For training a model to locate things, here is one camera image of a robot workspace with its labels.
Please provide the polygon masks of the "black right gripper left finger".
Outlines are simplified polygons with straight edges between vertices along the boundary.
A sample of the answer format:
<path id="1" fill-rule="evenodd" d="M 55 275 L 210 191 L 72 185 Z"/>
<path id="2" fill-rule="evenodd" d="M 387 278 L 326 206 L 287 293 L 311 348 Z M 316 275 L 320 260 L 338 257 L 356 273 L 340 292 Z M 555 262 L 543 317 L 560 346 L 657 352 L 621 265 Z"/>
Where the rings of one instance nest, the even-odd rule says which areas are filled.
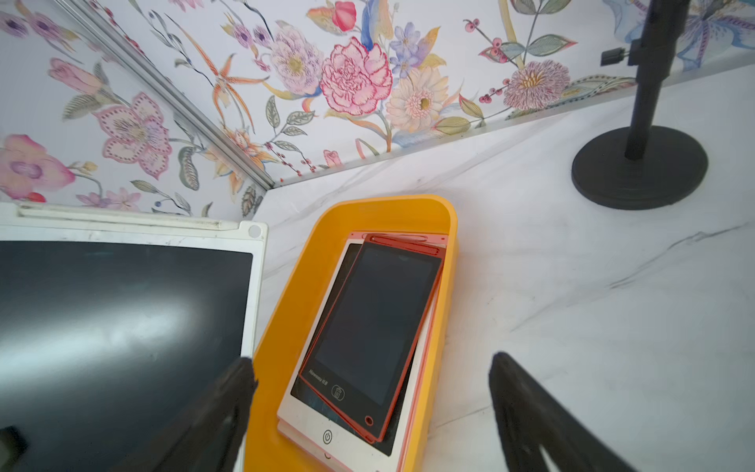
<path id="1" fill-rule="evenodd" d="M 147 444 L 113 471 L 233 471 L 258 386 L 253 360 L 235 360 Z"/>

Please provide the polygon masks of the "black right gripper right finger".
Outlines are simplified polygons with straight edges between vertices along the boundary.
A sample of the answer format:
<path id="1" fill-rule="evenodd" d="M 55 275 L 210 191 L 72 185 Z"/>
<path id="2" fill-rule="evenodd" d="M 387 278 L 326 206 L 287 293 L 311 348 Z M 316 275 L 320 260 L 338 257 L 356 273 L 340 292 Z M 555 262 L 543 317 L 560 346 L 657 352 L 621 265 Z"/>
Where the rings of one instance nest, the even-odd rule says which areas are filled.
<path id="1" fill-rule="evenodd" d="M 576 420 L 509 354 L 494 355 L 489 389 L 510 471 L 632 471 L 628 462 Z"/>

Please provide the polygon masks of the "white writing tablet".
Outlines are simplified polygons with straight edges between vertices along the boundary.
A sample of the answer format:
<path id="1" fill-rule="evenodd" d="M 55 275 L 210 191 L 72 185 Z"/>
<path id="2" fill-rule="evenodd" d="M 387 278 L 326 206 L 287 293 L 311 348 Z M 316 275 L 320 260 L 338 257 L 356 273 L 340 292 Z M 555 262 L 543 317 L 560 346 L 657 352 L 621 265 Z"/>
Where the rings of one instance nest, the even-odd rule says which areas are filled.
<path id="1" fill-rule="evenodd" d="M 1 467 L 105 471 L 255 349 L 261 222 L 1 207 Z"/>

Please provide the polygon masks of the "pink writing tablet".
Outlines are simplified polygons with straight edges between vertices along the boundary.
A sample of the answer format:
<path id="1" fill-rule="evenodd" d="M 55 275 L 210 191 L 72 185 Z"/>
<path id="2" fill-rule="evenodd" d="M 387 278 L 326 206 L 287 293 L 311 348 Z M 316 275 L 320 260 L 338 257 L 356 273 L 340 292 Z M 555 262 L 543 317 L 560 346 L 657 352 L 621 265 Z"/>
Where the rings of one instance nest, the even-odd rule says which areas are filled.
<path id="1" fill-rule="evenodd" d="M 307 342 L 297 361 L 288 389 L 277 410 L 277 429 L 294 444 L 312 454 L 333 471 L 400 471 L 400 450 L 408 444 L 410 422 L 417 402 L 424 369 L 423 349 L 427 347 L 430 327 L 438 302 L 438 286 L 424 320 L 418 344 L 414 350 L 410 370 L 401 387 L 395 409 L 389 419 L 381 442 L 367 442 L 324 401 L 320 400 L 297 375 L 315 332 L 322 326 L 324 313 L 334 303 L 360 246 L 370 232 L 353 232 L 346 240 L 326 295 L 322 297 Z M 430 233 L 376 233 L 406 241 L 424 242 L 446 249 L 446 236 Z"/>

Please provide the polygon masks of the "yellow plastic storage box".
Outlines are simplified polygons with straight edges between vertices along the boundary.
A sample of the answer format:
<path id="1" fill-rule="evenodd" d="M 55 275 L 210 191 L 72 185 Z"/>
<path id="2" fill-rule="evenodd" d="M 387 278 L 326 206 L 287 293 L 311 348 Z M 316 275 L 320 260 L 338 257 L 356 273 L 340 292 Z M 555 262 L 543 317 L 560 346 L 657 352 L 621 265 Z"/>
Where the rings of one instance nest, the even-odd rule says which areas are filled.
<path id="1" fill-rule="evenodd" d="M 316 310 L 326 295 L 330 274 L 336 268 L 348 234 L 355 230 L 446 236 L 446 262 L 440 276 L 438 307 L 428 345 L 422 351 L 424 369 L 408 444 L 400 450 L 403 470 L 418 471 L 422 467 L 438 390 L 458 256 L 456 210 L 451 202 L 434 195 L 346 201 L 328 208 L 310 228 L 300 231 L 305 239 L 300 256 L 254 353 L 260 385 L 251 407 L 245 458 L 248 471 L 324 470 L 320 460 L 279 434 L 276 411 L 316 320 Z"/>

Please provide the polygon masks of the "black microphone stand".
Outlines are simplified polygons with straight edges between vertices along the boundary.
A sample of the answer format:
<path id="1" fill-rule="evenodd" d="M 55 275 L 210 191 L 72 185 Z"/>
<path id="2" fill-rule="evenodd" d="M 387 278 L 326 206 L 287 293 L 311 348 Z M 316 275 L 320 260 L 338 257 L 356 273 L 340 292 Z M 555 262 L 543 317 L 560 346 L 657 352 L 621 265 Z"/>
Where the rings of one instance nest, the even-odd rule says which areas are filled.
<path id="1" fill-rule="evenodd" d="M 630 125 L 595 137 L 572 163 L 575 189 L 595 204 L 616 210 L 670 206 L 692 194 L 706 175 L 707 153 L 694 137 L 653 124 L 689 5 L 652 1 L 641 37 L 627 50 L 602 53 L 603 66 L 627 59 L 637 68 L 637 91 Z"/>

